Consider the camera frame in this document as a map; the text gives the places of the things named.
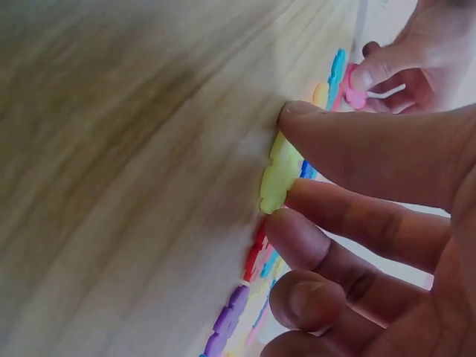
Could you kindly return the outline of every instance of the knuckle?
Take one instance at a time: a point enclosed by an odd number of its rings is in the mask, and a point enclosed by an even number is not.
[[[351,284],[347,289],[347,301],[357,304],[369,292],[375,283],[379,271],[372,265],[359,266],[355,271],[351,271]]]

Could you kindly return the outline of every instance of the fingernail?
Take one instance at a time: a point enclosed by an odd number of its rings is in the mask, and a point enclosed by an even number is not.
[[[355,70],[350,78],[350,84],[357,91],[367,91],[372,88],[372,75],[368,71]]]
[[[297,100],[294,102],[286,103],[283,108],[283,111],[293,115],[304,115],[310,112],[314,112],[316,109],[317,107],[313,106],[311,103]]]
[[[291,290],[291,297],[289,299],[289,307],[296,316],[301,316],[303,309],[307,305],[310,295],[317,289],[322,287],[322,283],[317,281],[309,281],[299,283]]]

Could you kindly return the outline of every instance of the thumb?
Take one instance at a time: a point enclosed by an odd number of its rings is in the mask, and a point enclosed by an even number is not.
[[[451,212],[476,162],[475,114],[471,106],[431,115],[329,113],[291,102],[279,126],[330,181],[366,196]]]
[[[368,91],[405,69],[419,67],[422,63],[407,39],[373,50],[352,73],[350,80],[355,89]]]

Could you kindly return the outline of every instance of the pink foam piece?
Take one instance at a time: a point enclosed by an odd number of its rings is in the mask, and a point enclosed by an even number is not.
[[[246,342],[245,342],[246,347],[250,347],[251,344],[253,344],[253,342],[256,341],[258,334],[263,328],[263,325],[265,323],[265,317],[267,316],[268,311],[269,311],[269,306],[266,307],[263,315],[261,316],[261,319],[258,321],[258,324],[248,334],[248,337],[246,338]]]
[[[350,76],[358,68],[358,65],[355,63],[350,63],[347,66],[347,69],[344,74],[344,97],[349,105],[354,109],[362,109],[367,103],[367,92],[366,91],[356,91],[352,88],[350,84]]]

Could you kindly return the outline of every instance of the yellow foam piece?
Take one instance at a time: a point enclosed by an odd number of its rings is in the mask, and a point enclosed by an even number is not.
[[[325,109],[329,99],[329,83],[321,82],[315,87],[312,103],[319,108]]]
[[[303,160],[282,132],[277,133],[269,157],[271,164],[263,174],[260,190],[260,209],[266,214],[283,206],[288,190],[300,175]]]

